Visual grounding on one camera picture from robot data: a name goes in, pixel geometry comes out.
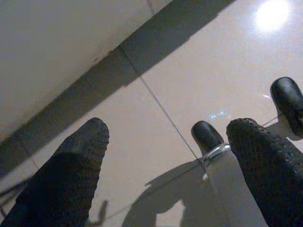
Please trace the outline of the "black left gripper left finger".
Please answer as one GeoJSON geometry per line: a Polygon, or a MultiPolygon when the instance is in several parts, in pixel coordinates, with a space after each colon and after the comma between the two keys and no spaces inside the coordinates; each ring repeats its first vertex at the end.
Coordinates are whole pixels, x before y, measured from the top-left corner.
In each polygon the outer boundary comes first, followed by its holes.
{"type": "Polygon", "coordinates": [[[1,226],[85,226],[108,144],[107,125],[88,120],[31,177],[1,226]]]}

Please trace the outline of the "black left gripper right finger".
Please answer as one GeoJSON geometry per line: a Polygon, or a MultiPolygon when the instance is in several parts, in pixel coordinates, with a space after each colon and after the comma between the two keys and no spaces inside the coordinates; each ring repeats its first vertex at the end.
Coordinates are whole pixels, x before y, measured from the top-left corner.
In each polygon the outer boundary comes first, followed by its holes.
{"type": "Polygon", "coordinates": [[[285,137],[239,118],[227,136],[245,182],[270,227],[303,225],[303,154],[285,137]]]}

